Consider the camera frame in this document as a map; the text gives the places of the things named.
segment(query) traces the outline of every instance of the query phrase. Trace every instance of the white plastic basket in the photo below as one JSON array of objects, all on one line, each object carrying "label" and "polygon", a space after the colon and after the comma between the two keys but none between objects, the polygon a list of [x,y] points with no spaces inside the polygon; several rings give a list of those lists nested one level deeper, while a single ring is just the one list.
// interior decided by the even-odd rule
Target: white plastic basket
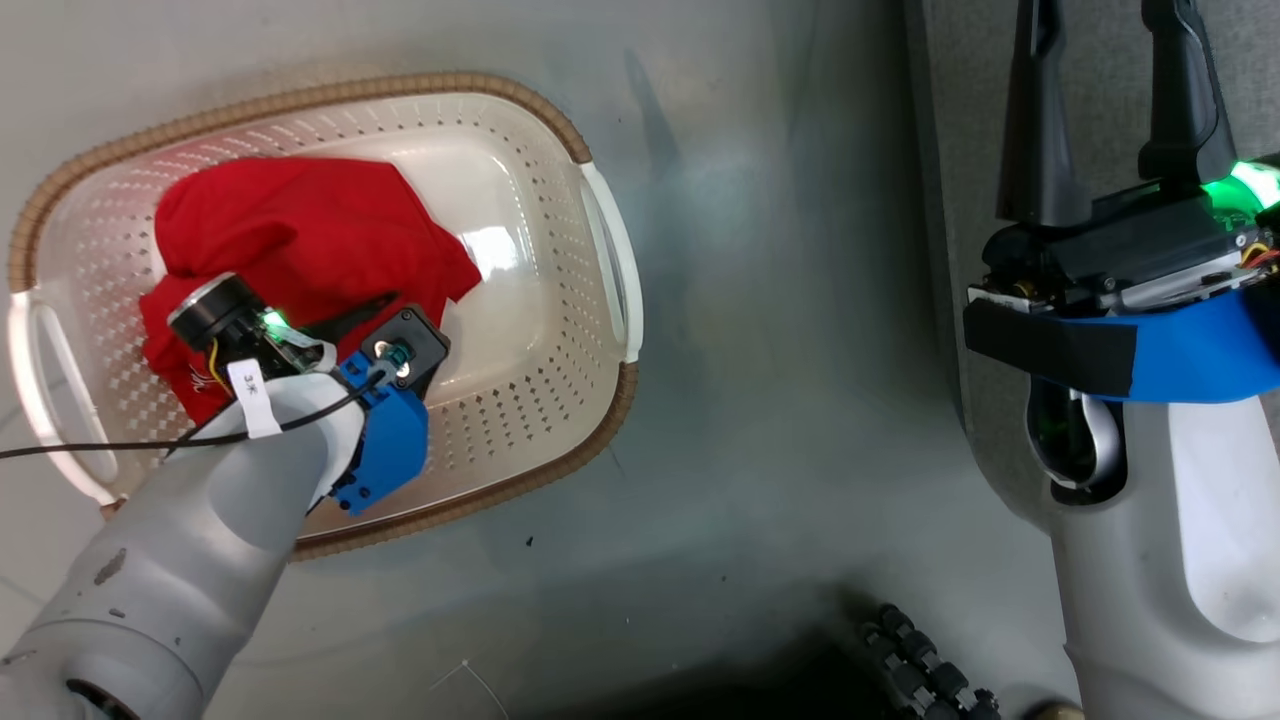
[{"label": "white plastic basket", "polygon": [[[394,163],[484,277],[444,314],[453,347],[426,397],[424,474],[358,519],[324,503],[308,518],[303,556],[500,502],[604,448],[630,406],[644,327],[622,217],[554,106],[511,81],[466,73],[251,101],[105,145],[51,176],[14,231],[9,273],[9,347],[40,442],[168,439],[191,427],[140,352],[137,300],[165,272],[152,213],[184,176],[280,155]],[[38,324],[82,415],[79,437],[54,411]],[[134,491],[160,460],[106,455],[51,459],[102,503]]]}]

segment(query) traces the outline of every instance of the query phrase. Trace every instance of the basket rim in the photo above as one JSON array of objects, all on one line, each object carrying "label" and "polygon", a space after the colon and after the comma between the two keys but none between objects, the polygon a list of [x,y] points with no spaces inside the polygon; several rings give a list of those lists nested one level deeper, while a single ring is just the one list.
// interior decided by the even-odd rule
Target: basket rim
[{"label": "basket rim", "polygon": [[[488,73],[421,73],[358,79],[269,95],[197,113],[99,145],[63,163],[40,183],[18,215],[9,242],[9,291],[36,287],[40,241],[54,208],[81,181],[145,152],[253,120],[344,102],[415,95],[470,92],[507,100],[540,120],[561,141],[576,164],[591,163],[591,151],[570,119],[529,87]],[[635,397],[636,363],[621,363],[613,400],[600,424],[579,446],[550,462],[492,483],[463,496],[401,516],[300,539],[292,561],[312,560],[402,538],[428,528],[493,507],[568,475],[599,455],[617,434]]]}]

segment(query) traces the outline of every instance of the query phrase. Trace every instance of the gray floor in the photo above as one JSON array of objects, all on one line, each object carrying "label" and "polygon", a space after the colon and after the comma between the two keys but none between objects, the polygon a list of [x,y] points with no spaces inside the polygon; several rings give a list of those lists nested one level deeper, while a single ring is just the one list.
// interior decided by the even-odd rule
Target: gray floor
[{"label": "gray floor", "polygon": [[[63,159],[147,124],[462,68],[525,81],[568,113],[636,245],[641,387],[609,452],[479,516],[292,566],[210,717],[553,712],[709,665],[750,669],[828,626],[844,592],[902,605],[1011,706],[1075,693],[1048,541],[983,482],[942,379],[897,13],[896,0],[0,9],[0,218]],[[5,384],[0,413],[12,407]],[[31,441],[13,418],[0,415],[3,446]],[[46,460],[10,461],[3,483],[6,644],[100,520]]]}]

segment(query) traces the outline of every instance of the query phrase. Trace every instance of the red cloth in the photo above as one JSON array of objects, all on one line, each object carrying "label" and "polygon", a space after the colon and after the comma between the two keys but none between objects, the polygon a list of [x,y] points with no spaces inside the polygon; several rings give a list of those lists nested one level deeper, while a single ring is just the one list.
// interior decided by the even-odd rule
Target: red cloth
[{"label": "red cloth", "polygon": [[458,300],[480,282],[462,243],[431,222],[385,163],[244,159],[188,176],[160,201],[156,245],[169,274],[138,301],[147,332],[142,354],[196,423],[228,396],[193,378],[206,360],[166,319],[220,273],[238,273],[296,328],[398,293],[339,342],[339,359],[406,302],[421,305],[439,325],[445,299]]}]

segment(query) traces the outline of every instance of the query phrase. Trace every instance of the white handle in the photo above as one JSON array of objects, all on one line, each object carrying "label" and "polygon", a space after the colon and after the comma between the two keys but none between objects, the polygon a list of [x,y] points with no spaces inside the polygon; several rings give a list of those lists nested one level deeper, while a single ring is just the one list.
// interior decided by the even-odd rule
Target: white handle
[{"label": "white handle", "polygon": [[[88,395],[84,377],[76,365],[72,356],[70,345],[63,333],[61,324],[52,309],[40,302],[33,291],[14,293],[10,296],[9,309],[9,359],[13,363],[14,380],[18,386],[18,398],[27,413],[27,420],[36,434],[40,445],[63,445],[67,442],[61,434],[58,414],[54,411],[52,397],[49,383],[45,378],[45,369],[40,359],[40,336],[36,323],[42,323],[49,332],[50,343],[63,372],[67,374],[67,384],[76,398],[77,409],[82,413],[84,427],[92,436],[92,442],[106,442],[106,430],[97,418],[97,410]],[[63,475],[70,480],[76,489],[92,497],[102,505],[115,502],[104,486],[114,478],[116,471],[115,455],[104,451],[104,460],[108,464],[111,478],[97,478],[74,452],[52,452],[49,455],[54,465],[61,470]]]},{"label": "white handle", "polygon": [[622,213],[609,191],[609,183],[595,169],[595,163],[582,165],[582,177],[604,217],[607,247],[618,270],[614,281],[626,307],[626,360],[635,363],[640,357],[640,346],[644,345],[644,297],[640,293],[640,270],[636,268],[635,251],[631,250],[631,236],[627,234],[627,225],[622,222]]}]

